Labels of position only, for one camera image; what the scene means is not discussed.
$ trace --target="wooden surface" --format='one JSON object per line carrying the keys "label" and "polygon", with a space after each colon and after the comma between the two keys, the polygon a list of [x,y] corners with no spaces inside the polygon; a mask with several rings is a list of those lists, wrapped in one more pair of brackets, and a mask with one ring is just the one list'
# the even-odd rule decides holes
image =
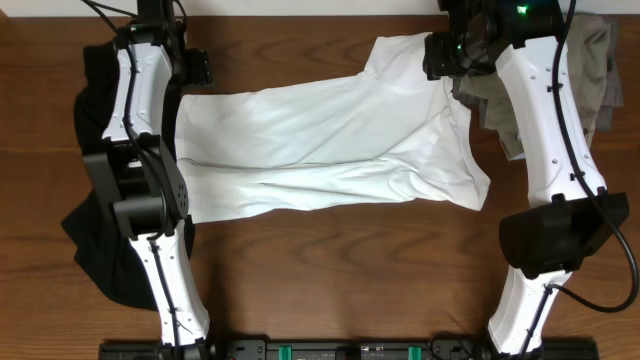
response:
{"label": "wooden surface", "polygon": [[[593,156],[640,252],[640,19],[622,17],[618,64],[626,98]],[[442,30],[441,17],[192,18],[192,46],[209,51],[220,93],[351,76],[377,36]],[[0,359],[95,359],[104,339],[157,339],[155,313],[107,300],[73,261],[59,223],[90,190],[72,104],[85,84],[82,47],[111,39],[97,19],[11,20],[0,28]],[[498,222],[527,208],[524,162],[508,163],[491,131],[472,129],[492,180],[482,212],[448,203],[274,211],[199,225],[192,259],[219,334],[272,338],[419,338],[481,334],[507,264]],[[628,292],[615,240],[569,287],[613,305]],[[593,336],[603,359],[636,359],[640,305],[594,313],[560,295],[546,336]]]}

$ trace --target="white fabric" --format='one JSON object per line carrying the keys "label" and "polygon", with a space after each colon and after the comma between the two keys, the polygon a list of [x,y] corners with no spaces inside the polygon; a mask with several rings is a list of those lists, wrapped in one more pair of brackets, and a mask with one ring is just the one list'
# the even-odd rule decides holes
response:
{"label": "white fabric", "polygon": [[197,223],[415,198],[480,210],[470,111],[422,72],[427,34],[379,38],[360,74],[185,96],[178,165]]}

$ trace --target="white wall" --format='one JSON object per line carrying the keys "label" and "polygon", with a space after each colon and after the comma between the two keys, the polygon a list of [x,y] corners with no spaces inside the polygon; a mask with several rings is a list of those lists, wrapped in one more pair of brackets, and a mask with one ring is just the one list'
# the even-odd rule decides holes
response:
{"label": "white wall", "polygon": [[[102,0],[135,12],[135,0]],[[560,0],[566,8],[569,0]],[[437,0],[182,0],[189,15],[430,15]],[[0,0],[8,16],[94,16],[79,0]],[[578,0],[578,10],[640,14],[640,0]]]}

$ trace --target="black cable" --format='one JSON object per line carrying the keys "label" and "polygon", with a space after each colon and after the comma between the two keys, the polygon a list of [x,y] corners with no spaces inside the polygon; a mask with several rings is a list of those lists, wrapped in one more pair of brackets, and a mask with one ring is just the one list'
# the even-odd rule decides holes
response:
{"label": "black cable", "polygon": [[111,7],[109,5],[101,4],[101,3],[98,3],[98,2],[95,2],[95,1],[92,1],[92,0],[88,0],[88,2],[92,3],[93,5],[95,5],[95,6],[99,7],[99,8],[103,8],[105,10],[113,11],[115,13],[119,13],[119,14],[122,14],[122,15],[127,15],[129,17],[134,18],[134,19],[138,18],[138,15],[136,15],[136,14],[134,14],[132,12],[128,12],[128,11],[125,11],[125,10],[122,10],[122,9],[114,8],[114,7]]}
{"label": "black cable", "polygon": [[178,7],[180,8],[180,11],[182,12],[182,24],[184,25],[184,29],[186,31],[187,30],[187,13],[186,13],[186,11],[184,11],[184,6],[182,6],[182,3],[180,2],[180,0],[173,0],[173,2],[178,4]]}
{"label": "black cable", "polygon": [[573,147],[571,145],[569,131],[567,130],[567,124],[565,122],[564,113],[562,110],[562,102],[560,99],[560,81],[559,81],[560,61],[562,59],[564,44],[567,41],[567,36],[569,35],[569,29],[571,28],[571,23],[573,21],[573,15],[575,14],[575,10],[576,10],[576,0],[571,0],[571,3],[569,5],[569,11],[567,12],[567,19],[565,21],[565,28],[562,33],[562,37],[558,41],[558,47],[556,48],[556,53],[553,59],[553,73],[552,73],[553,101],[555,103],[556,115],[558,116],[558,124],[560,126],[562,140],[564,141],[564,145],[567,149],[567,154],[569,156],[569,161],[571,162],[571,167],[573,169],[574,176],[578,180],[578,183],[580,184],[584,192],[587,194],[587,197],[589,198],[589,200],[591,200],[591,202],[595,206],[596,210],[598,210],[598,212],[600,213],[600,216],[602,216],[602,219],[604,220],[604,222],[611,228],[616,239],[618,239],[620,246],[622,246],[622,250],[624,251],[627,260],[629,261],[629,268],[631,270],[631,290],[629,292],[629,296],[622,304],[617,306],[601,306],[601,305],[596,305],[584,299],[580,295],[565,288],[564,286],[561,286],[558,284],[550,284],[546,286],[544,296],[541,299],[540,304],[538,305],[538,310],[536,311],[536,314],[534,316],[531,328],[527,330],[525,345],[522,348],[520,353],[521,357],[524,357],[524,355],[526,354],[531,338],[533,337],[533,334],[536,328],[538,327],[538,322],[540,320],[540,317],[542,316],[542,311],[544,310],[547,299],[552,294],[553,290],[558,290],[560,292],[563,292],[569,295],[569,297],[571,297],[572,299],[579,302],[580,304],[588,307],[589,309],[602,312],[602,313],[617,313],[617,312],[623,311],[627,309],[629,306],[631,306],[631,304],[633,304],[636,298],[638,297],[638,264],[636,262],[635,256],[633,255],[633,251],[631,250],[631,247],[629,246],[627,239],[624,237],[624,235],[622,234],[618,226],[613,222],[609,214],[607,214],[606,211],[602,208],[595,194],[593,193],[593,191],[591,191],[591,188],[585,181],[584,175],[580,170],[580,165],[578,164],[576,154],[573,151]]}
{"label": "black cable", "polygon": [[[113,22],[111,22],[111,20],[109,20],[109,18],[100,10],[98,9],[98,7],[96,6],[96,4],[94,4],[92,1],[90,0],[80,0],[82,2],[84,2],[85,4],[87,4],[91,9],[93,9],[93,11],[95,11],[101,18],[102,20],[104,20],[104,22],[109,25],[109,27],[116,33],[116,36],[118,36],[118,29],[116,28],[116,26],[113,24]],[[172,321],[172,326],[173,326],[173,338],[174,338],[174,357],[176,359],[179,359],[180,357],[180,344],[179,344],[179,338],[178,338],[178,319],[176,316],[176,308],[173,305],[173,300],[171,299],[171,294],[169,293],[169,287],[167,286],[167,280],[164,276],[164,271],[162,270],[162,264],[160,263],[160,257],[158,254],[158,247],[155,243],[155,240],[157,240],[158,238],[160,238],[160,236],[162,236],[164,234],[164,230],[167,228],[167,223],[168,223],[168,209],[167,209],[167,201],[166,201],[166,194],[164,191],[164,188],[162,187],[162,183],[160,182],[160,177],[158,176],[158,173],[156,172],[155,168],[153,167],[152,162],[149,160],[149,158],[147,157],[147,154],[145,151],[150,152],[150,150],[146,150],[146,149],[142,149],[140,144],[138,144],[138,141],[136,140],[135,134],[134,134],[134,130],[132,129],[132,124],[131,124],[131,101],[132,101],[132,95],[133,95],[133,89],[135,86],[135,80],[136,80],[136,74],[137,74],[137,68],[136,68],[136,59],[135,56],[133,55],[133,52],[131,51],[130,48],[130,42],[127,39],[127,44],[125,46],[125,50],[127,52],[127,55],[129,57],[129,62],[131,63],[131,67],[130,67],[130,71],[131,71],[131,76],[129,78],[129,87],[127,89],[127,98],[125,101],[125,113],[122,119],[123,122],[123,126],[125,128],[125,132],[127,134],[127,137],[129,138],[129,141],[131,141],[131,143],[133,144],[134,148],[136,149],[138,156],[140,157],[140,162],[141,163],[145,163],[147,165],[147,168],[149,169],[149,171],[151,172],[151,175],[154,179],[154,181],[156,182],[156,184],[158,185],[158,188],[160,190],[160,198],[162,200],[162,225],[160,227],[160,230],[158,230],[158,233],[156,233],[155,235],[147,238],[147,241],[149,241],[151,243],[151,251],[153,252],[153,257],[156,263],[156,267],[158,269],[158,276],[160,277],[160,283],[162,284],[162,290],[164,292],[164,295],[167,299],[167,304],[169,306],[169,312],[171,313],[171,321]]]}

